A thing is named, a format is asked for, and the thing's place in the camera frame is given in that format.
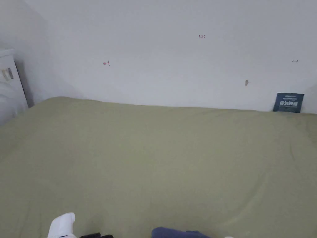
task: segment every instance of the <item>green bedsheet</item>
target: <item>green bedsheet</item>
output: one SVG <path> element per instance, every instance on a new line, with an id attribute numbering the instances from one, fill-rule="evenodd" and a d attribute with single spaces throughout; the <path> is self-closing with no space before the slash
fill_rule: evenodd
<path id="1" fill-rule="evenodd" d="M 317 237 L 317 115 L 58 97 L 0 127 L 0 234 Z"/>

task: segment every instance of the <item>sage green sheet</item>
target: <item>sage green sheet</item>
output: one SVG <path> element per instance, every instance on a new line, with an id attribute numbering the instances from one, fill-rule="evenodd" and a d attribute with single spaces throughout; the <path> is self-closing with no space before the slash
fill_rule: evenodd
<path id="1" fill-rule="evenodd" d="M 0 127 L 0 235 L 317 237 L 317 115 L 65 97 Z"/>

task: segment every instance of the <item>navy blue cloth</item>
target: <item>navy blue cloth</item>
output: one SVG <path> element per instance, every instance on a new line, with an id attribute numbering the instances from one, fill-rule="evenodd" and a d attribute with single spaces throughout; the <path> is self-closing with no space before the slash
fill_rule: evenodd
<path id="1" fill-rule="evenodd" d="M 152 230 L 152 238 L 210 238 L 199 231 L 178 231 L 174 229 L 157 227 Z"/>

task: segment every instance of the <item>white cabinet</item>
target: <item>white cabinet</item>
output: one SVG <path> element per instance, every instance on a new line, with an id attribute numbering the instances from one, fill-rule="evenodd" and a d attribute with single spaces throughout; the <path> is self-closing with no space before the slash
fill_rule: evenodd
<path id="1" fill-rule="evenodd" d="M 12 52 L 0 49 L 0 125 L 28 108 Z"/>

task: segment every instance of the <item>blue card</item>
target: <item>blue card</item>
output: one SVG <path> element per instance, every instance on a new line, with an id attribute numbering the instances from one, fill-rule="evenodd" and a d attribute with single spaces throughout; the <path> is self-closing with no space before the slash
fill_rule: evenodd
<path id="1" fill-rule="evenodd" d="M 301 112 L 304 94 L 302 93 L 277 93 L 273 112 Z"/>

